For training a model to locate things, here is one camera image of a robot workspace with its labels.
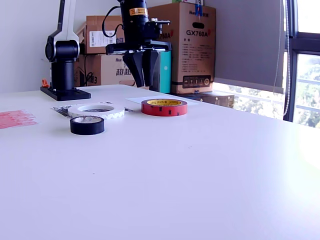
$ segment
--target cardboard box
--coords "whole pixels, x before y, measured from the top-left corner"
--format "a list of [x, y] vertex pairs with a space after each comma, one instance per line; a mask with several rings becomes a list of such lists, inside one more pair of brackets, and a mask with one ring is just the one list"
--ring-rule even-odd
[[[77, 31], [80, 43], [85, 45], [86, 54], [105, 54], [108, 44], [125, 42], [125, 33], [121, 27], [118, 28], [114, 37], [104, 36], [102, 32], [104, 19], [105, 16], [87, 16], [85, 25]], [[119, 24], [122, 24], [121, 16], [108, 16], [105, 21], [106, 34], [112, 36]]]
[[205, 0], [172, 0], [172, 3], [179, 3], [179, 2], [183, 2], [183, 3], [189, 3], [189, 4], [198, 4], [201, 6], [205, 5]]
[[235, 95], [223, 94], [218, 92], [202, 92], [194, 94], [174, 94], [175, 96], [192, 99], [208, 104], [219, 105], [226, 108], [233, 109], [235, 106]]
[[160, 41], [172, 44], [171, 92], [188, 94], [210, 92], [215, 75], [216, 9], [185, 2], [149, 8], [149, 17], [170, 20]]
[[[88, 86], [123, 84], [135, 86], [135, 80], [123, 62], [122, 55], [88, 55], [86, 58], [86, 74], [92, 73]], [[80, 55], [74, 65], [74, 85], [84, 86], [85, 56]]]

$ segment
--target white wall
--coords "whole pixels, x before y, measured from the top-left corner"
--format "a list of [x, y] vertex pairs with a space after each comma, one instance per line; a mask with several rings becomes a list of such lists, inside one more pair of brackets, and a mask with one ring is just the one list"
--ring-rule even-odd
[[[171, 0], [149, 0], [148, 7]], [[87, 15], [105, 15], [117, 0], [77, 0], [74, 30]], [[0, 93], [39, 90], [50, 78], [47, 37], [57, 29], [60, 0], [5, 0], [0, 7]], [[113, 15], [119, 15], [117, 9]]]

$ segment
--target white tape roll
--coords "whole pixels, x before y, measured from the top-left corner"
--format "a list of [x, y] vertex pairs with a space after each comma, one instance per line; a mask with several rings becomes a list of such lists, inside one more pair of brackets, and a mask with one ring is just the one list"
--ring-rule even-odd
[[125, 115], [125, 108], [107, 103], [81, 104], [70, 107], [68, 115], [71, 118], [94, 116], [110, 120], [123, 117]]

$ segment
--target teal box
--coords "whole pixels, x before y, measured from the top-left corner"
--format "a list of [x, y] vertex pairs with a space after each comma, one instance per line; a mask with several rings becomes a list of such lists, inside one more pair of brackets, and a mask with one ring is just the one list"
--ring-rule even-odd
[[171, 51], [161, 51], [155, 63], [151, 91], [169, 94], [171, 92]]

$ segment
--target black cable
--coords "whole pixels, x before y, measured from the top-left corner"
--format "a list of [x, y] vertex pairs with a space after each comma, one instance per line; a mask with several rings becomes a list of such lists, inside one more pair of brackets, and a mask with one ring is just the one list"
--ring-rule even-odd
[[103, 20], [103, 22], [102, 22], [102, 32], [103, 32], [103, 35], [106, 36], [107, 38], [113, 38], [113, 37], [117, 34], [118, 28], [119, 28], [120, 26], [124, 27], [122, 24], [119, 24], [118, 26], [116, 26], [116, 28], [115, 28], [115, 30], [114, 30], [114, 34], [113, 34], [112, 36], [109, 36], [109, 35], [106, 34], [106, 30], [105, 30], [105, 22], [106, 22], [106, 19], [107, 19], [107, 17], [109, 16], [109, 14], [110, 14], [113, 10], [118, 9], [118, 8], [120, 8], [120, 6], [114, 6], [113, 8], [111, 8], [111, 9], [108, 11], [108, 13], [105, 15], [105, 18], [104, 18], [104, 20]]
[[89, 55], [85, 55], [84, 57], [84, 76], [85, 76], [85, 82], [84, 82], [84, 86], [87, 87], [88, 86], [88, 82], [89, 80], [93, 77], [94, 73], [91, 71], [88, 73], [87, 75], [87, 57]]

